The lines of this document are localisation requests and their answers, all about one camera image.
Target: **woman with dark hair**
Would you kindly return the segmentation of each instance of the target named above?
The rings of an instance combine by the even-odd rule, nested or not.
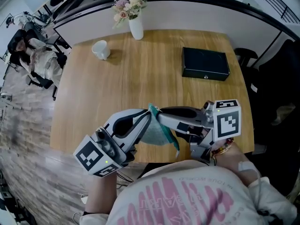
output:
[[[20,64],[29,72],[35,72],[59,86],[62,68],[54,51],[48,51],[46,44],[36,38],[26,41],[24,36],[16,36],[10,43],[10,50],[20,57]]]

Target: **white mug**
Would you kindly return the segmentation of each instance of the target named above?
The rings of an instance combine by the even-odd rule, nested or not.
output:
[[[111,54],[111,50],[104,40],[96,42],[92,47],[92,52],[101,60],[106,60]]]

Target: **bracelet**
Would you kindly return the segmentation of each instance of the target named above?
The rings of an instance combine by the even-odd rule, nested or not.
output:
[[[212,156],[221,155],[229,150],[231,144],[234,142],[233,137],[227,138],[225,144],[217,150],[211,151]]]

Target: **white pants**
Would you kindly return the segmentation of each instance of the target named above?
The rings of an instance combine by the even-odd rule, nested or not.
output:
[[[62,69],[60,68],[60,65],[58,64],[57,59],[51,58],[50,66],[45,71],[45,78],[52,80],[54,85],[56,87],[58,87],[60,84],[61,75],[62,75]]]

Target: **black metal railing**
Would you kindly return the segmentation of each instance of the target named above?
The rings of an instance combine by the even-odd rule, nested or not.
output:
[[[299,18],[282,0],[266,0],[286,23],[300,23]]]

